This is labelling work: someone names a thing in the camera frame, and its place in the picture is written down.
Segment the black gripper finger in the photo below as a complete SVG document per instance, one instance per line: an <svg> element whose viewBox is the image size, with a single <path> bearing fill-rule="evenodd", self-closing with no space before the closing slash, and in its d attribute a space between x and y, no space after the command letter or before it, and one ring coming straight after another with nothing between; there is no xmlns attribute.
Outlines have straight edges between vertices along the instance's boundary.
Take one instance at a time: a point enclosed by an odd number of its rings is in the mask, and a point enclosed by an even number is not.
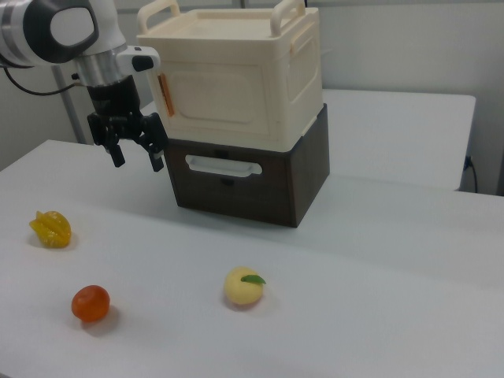
<svg viewBox="0 0 504 378"><path fill-rule="evenodd" d="M121 167L125 163L125 159L119 146L119 136L110 124L109 118L92 113L87 116L87 122L94 144L103 146L112 158L114 166L116 168Z"/></svg>
<svg viewBox="0 0 504 378"><path fill-rule="evenodd" d="M166 148L166 132L157 113L150 115L135 114L133 120L133 140L148 154L155 172L164 168L162 156Z"/></svg>

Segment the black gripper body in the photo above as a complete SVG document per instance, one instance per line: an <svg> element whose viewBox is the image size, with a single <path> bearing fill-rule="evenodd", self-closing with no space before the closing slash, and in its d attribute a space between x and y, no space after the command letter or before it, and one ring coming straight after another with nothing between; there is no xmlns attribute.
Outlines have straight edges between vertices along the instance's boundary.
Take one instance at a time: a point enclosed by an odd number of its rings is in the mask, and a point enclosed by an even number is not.
<svg viewBox="0 0 504 378"><path fill-rule="evenodd" d="M98 87L87 87L94 111L101 117L141 115L140 98L133 76Z"/></svg>

